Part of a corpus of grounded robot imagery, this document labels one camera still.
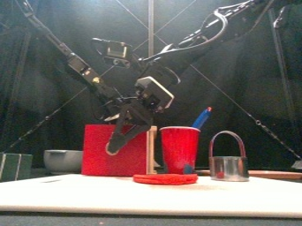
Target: wire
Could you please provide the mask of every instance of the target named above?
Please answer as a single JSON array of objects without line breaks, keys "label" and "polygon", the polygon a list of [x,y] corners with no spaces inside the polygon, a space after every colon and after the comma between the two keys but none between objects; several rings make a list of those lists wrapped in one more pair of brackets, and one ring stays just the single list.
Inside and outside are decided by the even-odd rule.
[{"label": "wire", "polygon": [[246,1],[246,2],[243,2],[243,3],[240,3],[240,4],[232,4],[232,5],[228,5],[228,6],[223,6],[223,7],[219,7],[217,9],[219,10],[227,10],[227,9],[231,9],[231,8],[234,8],[234,7],[238,7],[238,6],[240,6],[242,4],[247,4],[250,1]]},{"label": "wire", "polygon": [[180,52],[183,53],[183,52],[197,50],[199,48],[208,45],[212,41],[215,41],[223,35],[224,31],[227,30],[227,18],[223,14],[220,14],[220,12],[217,10],[213,11],[213,15],[221,21],[221,29],[211,39],[208,39],[207,41],[204,41],[203,43],[200,43],[200,44],[197,44],[192,47],[185,47],[185,48],[181,48],[181,49],[171,49],[167,52],[157,53],[153,56],[151,56],[149,58],[144,59],[143,62],[149,62],[151,60],[153,60],[153,59],[156,59],[156,58],[159,58],[164,55],[172,55],[175,53],[180,53]]}]

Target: black cable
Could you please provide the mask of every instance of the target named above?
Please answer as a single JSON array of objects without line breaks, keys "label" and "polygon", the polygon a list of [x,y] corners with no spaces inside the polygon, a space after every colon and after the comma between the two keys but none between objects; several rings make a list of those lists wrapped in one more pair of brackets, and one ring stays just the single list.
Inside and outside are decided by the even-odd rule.
[{"label": "black cable", "polygon": [[164,55],[172,55],[172,54],[179,54],[179,53],[195,51],[199,48],[203,48],[205,45],[208,45],[212,41],[215,41],[223,35],[224,31],[227,30],[227,18],[223,14],[219,13],[217,10],[213,11],[213,15],[219,18],[223,25],[221,25],[220,31],[217,32],[217,34],[209,40],[207,40],[205,42],[203,42],[203,43],[200,43],[195,46],[185,47],[185,48],[181,48],[181,49],[171,49],[167,52],[157,53],[153,56],[151,56],[149,58],[144,59],[143,62],[147,63],[147,62],[155,60],[156,58],[159,58]]}]

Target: blue marker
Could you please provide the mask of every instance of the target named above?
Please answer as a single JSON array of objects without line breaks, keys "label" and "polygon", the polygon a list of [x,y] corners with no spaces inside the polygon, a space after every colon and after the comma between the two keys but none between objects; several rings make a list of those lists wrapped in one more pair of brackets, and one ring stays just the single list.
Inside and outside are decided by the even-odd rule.
[{"label": "blue marker", "polygon": [[199,117],[196,118],[196,121],[193,122],[192,124],[192,127],[196,128],[197,130],[200,130],[201,126],[203,126],[203,123],[205,122],[205,120],[208,119],[209,117],[209,114],[211,114],[211,107],[208,107],[203,112],[201,114],[199,115]]}]

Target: white bowl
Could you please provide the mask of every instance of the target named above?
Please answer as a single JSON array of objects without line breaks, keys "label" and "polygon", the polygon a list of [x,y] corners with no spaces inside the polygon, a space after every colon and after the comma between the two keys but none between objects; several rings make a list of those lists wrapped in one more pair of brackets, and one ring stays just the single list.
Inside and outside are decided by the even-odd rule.
[{"label": "white bowl", "polygon": [[83,151],[45,150],[44,165],[52,174],[70,174],[81,171]]}]

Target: red coaster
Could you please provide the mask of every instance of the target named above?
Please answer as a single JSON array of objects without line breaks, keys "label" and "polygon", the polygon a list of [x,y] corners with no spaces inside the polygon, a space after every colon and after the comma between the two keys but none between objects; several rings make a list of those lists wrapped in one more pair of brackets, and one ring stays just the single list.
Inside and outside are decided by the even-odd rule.
[{"label": "red coaster", "polygon": [[197,180],[196,174],[149,174],[133,175],[133,181],[151,185],[188,185]]}]

